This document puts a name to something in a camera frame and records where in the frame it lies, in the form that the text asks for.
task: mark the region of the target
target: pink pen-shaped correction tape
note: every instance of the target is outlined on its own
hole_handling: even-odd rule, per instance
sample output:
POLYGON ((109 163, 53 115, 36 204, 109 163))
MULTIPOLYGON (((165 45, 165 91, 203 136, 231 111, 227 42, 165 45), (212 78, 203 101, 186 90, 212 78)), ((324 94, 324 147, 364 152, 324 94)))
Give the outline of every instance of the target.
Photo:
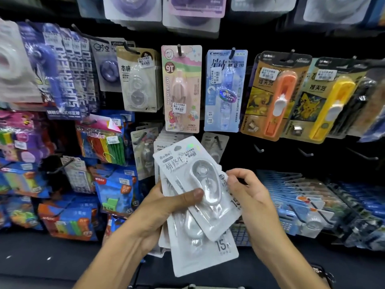
POLYGON ((172 112, 179 131, 183 131, 182 114, 186 113, 187 81, 182 70, 176 70, 176 78, 171 92, 172 112))

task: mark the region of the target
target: person's left hand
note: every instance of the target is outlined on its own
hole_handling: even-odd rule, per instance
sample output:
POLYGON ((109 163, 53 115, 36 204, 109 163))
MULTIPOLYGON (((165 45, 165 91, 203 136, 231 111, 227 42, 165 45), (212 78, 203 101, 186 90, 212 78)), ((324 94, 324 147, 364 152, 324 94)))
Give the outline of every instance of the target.
POLYGON ((165 197, 159 181, 120 229, 125 229, 124 227, 134 229, 135 236, 141 239, 139 248, 144 257, 158 243, 162 224, 166 222, 169 215, 200 203, 203 195, 203 190, 197 188, 177 196, 165 197))

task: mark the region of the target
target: forearm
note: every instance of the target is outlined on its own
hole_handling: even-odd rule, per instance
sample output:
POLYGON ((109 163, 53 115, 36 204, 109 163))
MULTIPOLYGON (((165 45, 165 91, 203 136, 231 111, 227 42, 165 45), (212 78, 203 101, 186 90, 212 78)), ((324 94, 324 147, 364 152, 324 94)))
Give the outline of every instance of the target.
POLYGON ((328 289, 287 237, 279 246, 259 252, 258 256, 281 289, 328 289))
POLYGON ((142 257, 141 240, 118 229, 101 248, 74 289, 126 289, 142 257))

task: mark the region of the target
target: yellow tool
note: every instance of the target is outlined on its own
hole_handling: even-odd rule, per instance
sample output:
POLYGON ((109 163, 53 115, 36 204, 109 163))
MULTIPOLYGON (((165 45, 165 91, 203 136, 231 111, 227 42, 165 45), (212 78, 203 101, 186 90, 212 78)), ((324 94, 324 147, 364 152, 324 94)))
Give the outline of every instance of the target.
POLYGON ((344 105, 352 96, 355 88, 356 84, 351 78, 341 76, 337 79, 326 99, 324 107, 320 111, 320 114, 310 131, 310 139, 314 141, 324 140, 344 105))

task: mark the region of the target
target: hand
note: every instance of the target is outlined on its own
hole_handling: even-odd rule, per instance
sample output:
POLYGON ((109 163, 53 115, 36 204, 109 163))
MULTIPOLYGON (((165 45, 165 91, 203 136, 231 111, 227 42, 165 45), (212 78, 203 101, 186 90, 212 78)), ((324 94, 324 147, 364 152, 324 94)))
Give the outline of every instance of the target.
POLYGON ((264 252, 272 252, 285 240, 289 240, 282 229, 269 191, 254 172, 235 168, 226 173, 229 176, 229 191, 242 206, 242 218, 258 257, 264 252), (247 185, 240 183, 237 178, 242 178, 247 185))
POLYGON ((140 238, 139 248, 144 257, 158 243, 161 226, 169 215, 200 203, 203 195, 203 190, 198 188, 188 193, 165 197, 159 181, 121 228, 133 230, 133 235, 140 238))

